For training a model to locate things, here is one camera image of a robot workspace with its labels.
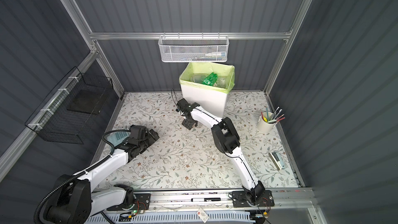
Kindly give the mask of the green soda bottle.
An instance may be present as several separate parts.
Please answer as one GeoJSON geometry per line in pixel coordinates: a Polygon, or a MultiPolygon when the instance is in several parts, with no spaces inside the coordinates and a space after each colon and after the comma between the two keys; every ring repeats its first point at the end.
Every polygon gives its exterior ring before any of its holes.
{"type": "Polygon", "coordinates": [[[203,79],[203,81],[202,81],[202,84],[203,85],[206,85],[206,86],[214,86],[215,85],[215,83],[217,82],[217,80],[218,80],[218,75],[216,74],[216,73],[214,73],[214,72],[212,72],[211,74],[209,74],[208,76],[206,76],[204,79],[203,79]]]}

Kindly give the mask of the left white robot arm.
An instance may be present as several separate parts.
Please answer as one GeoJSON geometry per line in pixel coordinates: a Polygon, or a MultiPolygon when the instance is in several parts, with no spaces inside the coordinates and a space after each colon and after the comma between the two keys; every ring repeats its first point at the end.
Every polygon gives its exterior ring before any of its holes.
{"type": "Polygon", "coordinates": [[[96,214],[101,214],[112,223],[104,213],[108,208],[138,210],[140,202],[131,186],[116,184],[106,190],[95,189],[100,182],[142,154],[158,139],[155,130],[142,125],[104,133],[102,141],[110,146],[110,153],[80,172],[59,177],[54,188],[38,204],[34,223],[83,224],[96,214]]]}

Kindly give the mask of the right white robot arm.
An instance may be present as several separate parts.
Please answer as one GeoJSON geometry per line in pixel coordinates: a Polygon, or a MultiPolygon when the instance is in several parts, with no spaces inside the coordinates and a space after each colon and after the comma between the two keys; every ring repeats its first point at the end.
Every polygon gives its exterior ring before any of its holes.
{"type": "Polygon", "coordinates": [[[232,122],[228,117],[220,118],[206,111],[198,103],[190,104],[186,99],[181,99],[176,103],[176,111],[184,118],[182,125],[187,129],[196,127],[198,123],[211,130],[215,146],[227,156],[235,166],[241,179],[247,202],[258,205],[265,193],[263,183],[256,177],[247,162],[240,146],[240,137],[232,122]]]}

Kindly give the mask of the white trash bin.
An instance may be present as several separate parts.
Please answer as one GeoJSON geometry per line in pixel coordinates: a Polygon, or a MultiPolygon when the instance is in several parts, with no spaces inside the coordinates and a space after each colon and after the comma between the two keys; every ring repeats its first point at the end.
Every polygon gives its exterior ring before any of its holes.
{"type": "Polygon", "coordinates": [[[223,89],[196,83],[181,84],[183,97],[190,103],[198,103],[217,117],[223,117],[229,93],[223,89]]]}

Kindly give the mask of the green bin liner bag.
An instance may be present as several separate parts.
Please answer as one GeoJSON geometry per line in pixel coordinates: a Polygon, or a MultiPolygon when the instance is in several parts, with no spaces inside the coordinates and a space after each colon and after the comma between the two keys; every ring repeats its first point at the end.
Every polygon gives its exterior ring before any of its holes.
{"type": "Polygon", "coordinates": [[[218,80],[213,87],[230,92],[235,86],[235,67],[221,63],[203,62],[189,63],[179,77],[179,83],[202,84],[203,79],[212,72],[218,75],[218,80]]]}

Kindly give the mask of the white pencil cup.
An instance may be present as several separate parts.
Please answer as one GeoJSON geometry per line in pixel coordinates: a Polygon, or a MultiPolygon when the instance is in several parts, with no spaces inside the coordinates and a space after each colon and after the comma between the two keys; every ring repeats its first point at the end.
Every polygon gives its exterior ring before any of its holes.
{"type": "Polygon", "coordinates": [[[257,123],[257,130],[260,133],[269,134],[273,130],[273,128],[276,126],[277,123],[275,122],[275,120],[270,119],[272,114],[269,112],[268,112],[268,116],[269,116],[268,122],[266,122],[264,119],[264,114],[265,114],[265,112],[262,112],[259,117],[259,120],[257,123]]]}

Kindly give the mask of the black marker pen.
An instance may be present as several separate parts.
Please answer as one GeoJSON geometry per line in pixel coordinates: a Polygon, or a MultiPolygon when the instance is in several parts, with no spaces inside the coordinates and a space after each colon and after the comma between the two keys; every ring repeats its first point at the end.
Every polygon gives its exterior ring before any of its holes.
{"type": "Polygon", "coordinates": [[[191,202],[218,202],[221,198],[192,198],[191,202]]]}

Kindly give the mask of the white red tag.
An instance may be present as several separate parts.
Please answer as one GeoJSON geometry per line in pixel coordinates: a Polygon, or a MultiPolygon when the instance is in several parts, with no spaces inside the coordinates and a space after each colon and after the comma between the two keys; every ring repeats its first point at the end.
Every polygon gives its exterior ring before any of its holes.
{"type": "Polygon", "coordinates": [[[207,223],[209,220],[209,215],[202,208],[199,208],[197,215],[203,223],[207,223]]]}

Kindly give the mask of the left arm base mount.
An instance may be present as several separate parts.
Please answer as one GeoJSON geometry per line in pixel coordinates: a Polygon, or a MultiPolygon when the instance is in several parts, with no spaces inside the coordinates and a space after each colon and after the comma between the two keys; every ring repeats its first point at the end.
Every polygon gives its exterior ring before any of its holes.
{"type": "Polygon", "coordinates": [[[151,194],[133,194],[121,204],[107,208],[107,211],[138,211],[149,210],[151,194]]]}

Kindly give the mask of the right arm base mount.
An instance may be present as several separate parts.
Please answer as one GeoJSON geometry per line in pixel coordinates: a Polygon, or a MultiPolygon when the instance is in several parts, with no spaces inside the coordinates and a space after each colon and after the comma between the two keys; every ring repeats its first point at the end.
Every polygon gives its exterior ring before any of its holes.
{"type": "Polygon", "coordinates": [[[228,194],[233,202],[235,208],[244,207],[274,207],[275,202],[270,190],[265,190],[262,193],[233,191],[228,194]]]}

